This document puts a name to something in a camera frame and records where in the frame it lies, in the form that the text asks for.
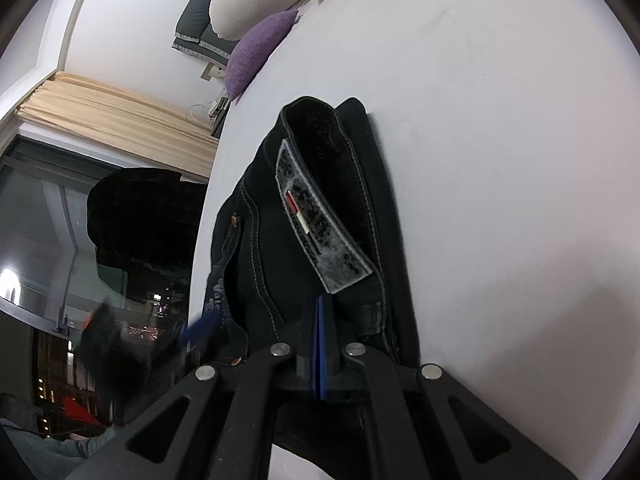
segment curtain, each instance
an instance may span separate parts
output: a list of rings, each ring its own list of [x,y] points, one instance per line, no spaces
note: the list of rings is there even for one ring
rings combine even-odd
[[[16,114],[207,178],[218,147],[209,130],[178,110],[66,72],[36,88]]]

